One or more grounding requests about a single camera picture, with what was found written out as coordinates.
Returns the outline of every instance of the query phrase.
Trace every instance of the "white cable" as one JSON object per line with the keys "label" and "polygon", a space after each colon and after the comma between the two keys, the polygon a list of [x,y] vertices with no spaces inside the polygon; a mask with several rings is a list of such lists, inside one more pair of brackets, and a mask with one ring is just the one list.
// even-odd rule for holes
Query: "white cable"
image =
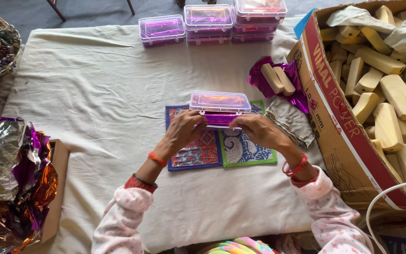
{"label": "white cable", "polygon": [[371,211],[372,211],[372,207],[374,206],[375,202],[377,202],[378,199],[380,199],[380,198],[381,198],[383,195],[385,195],[386,193],[388,193],[388,192],[390,192],[390,191],[393,191],[393,190],[395,190],[395,189],[398,189],[398,188],[402,188],[402,187],[404,187],[404,186],[406,186],[406,183],[401,183],[401,184],[398,184],[398,185],[396,185],[396,186],[393,186],[393,187],[391,187],[391,188],[388,188],[388,189],[384,190],[382,193],[379,193],[379,194],[375,197],[375,199],[373,199],[372,202],[370,203],[369,208],[368,208],[368,211],[367,211],[367,213],[366,213],[366,224],[368,225],[369,233],[371,234],[372,239],[373,239],[373,240],[375,241],[375,243],[378,245],[378,247],[379,247],[380,250],[383,252],[383,254],[386,254],[386,251],[385,251],[385,249],[382,247],[382,245],[379,243],[379,241],[375,238],[375,235],[374,235],[374,233],[372,232],[372,228],[371,228],[371,225],[370,225],[370,223],[369,223],[369,215],[370,215],[370,213],[371,213]]}

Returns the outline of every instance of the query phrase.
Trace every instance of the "pink sleeve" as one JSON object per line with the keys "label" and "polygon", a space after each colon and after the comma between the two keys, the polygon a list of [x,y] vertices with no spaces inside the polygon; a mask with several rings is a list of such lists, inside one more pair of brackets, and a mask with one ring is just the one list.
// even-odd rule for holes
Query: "pink sleeve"
{"label": "pink sleeve", "polygon": [[136,229],[151,204],[151,192],[142,188],[119,187],[93,233],[92,254],[143,254]]}
{"label": "pink sleeve", "polygon": [[324,171],[314,167],[319,171],[317,180],[293,188],[304,199],[310,216],[315,220],[311,229],[322,247],[319,253],[373,254],[369,237],[355,226],[359,213],[341,200],[339,191]]}

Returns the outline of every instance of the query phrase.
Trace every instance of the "person's left hand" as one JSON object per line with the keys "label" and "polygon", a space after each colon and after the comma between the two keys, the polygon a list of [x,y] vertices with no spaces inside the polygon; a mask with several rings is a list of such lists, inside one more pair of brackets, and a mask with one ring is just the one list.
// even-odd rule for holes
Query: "person's left hand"
{"label": "person's left hand", "polygon": [[194,141],[200,131],[207,126],[207,119],[199,111],[186,109],[180,111],[169,125],[166,135],[157,144],[153,153],[163,160],[168,160],[181,148]]}

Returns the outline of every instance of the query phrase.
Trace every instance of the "chair leg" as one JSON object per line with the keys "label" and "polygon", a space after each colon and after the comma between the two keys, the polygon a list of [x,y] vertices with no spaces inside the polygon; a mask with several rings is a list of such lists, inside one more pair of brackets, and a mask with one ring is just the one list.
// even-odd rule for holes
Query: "chair leg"
{"label": "chair leg", "polygon": [[56,7],[56,1],[54,0],[54,2],[52,2],[53,0],[47,0],[47,2],[51,5],[51,7],[54,9],[54,11],[57,13],[57,15],[59,15],[59,17],[62,19],[62,21],[67,21],[64,17],[64,15],[62,15],[62,13],[60,13],[59,9]]}
{"label": "chair leg", "polygon": [[126,0],[128,2],[129,8],[131,9],[131,13],[134,15],[134,8],[133,5],[131,4],[131,0]]}

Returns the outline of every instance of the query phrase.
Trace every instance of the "white bedsheet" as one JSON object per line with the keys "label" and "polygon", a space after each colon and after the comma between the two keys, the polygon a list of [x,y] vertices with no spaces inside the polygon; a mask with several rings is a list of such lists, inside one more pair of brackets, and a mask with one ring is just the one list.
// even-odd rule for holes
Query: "white bedsheet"
{"label": "white bedsheet", "polygon": [[[296,42],[286,19],[273,43],[144,49],[137,26],[34,30],[3,115],[32,121],[70,149],[60,230],[25,253],[90,253],[115,189],[136,172],[165,133],[165,106],[193,90],[245,93],[261,57],[274,61]],[[306,152],[324,168],[317,145]],[[168,172],[138,228],[150,253],[198,242],[308,230],[311,219],[278,165]]]}

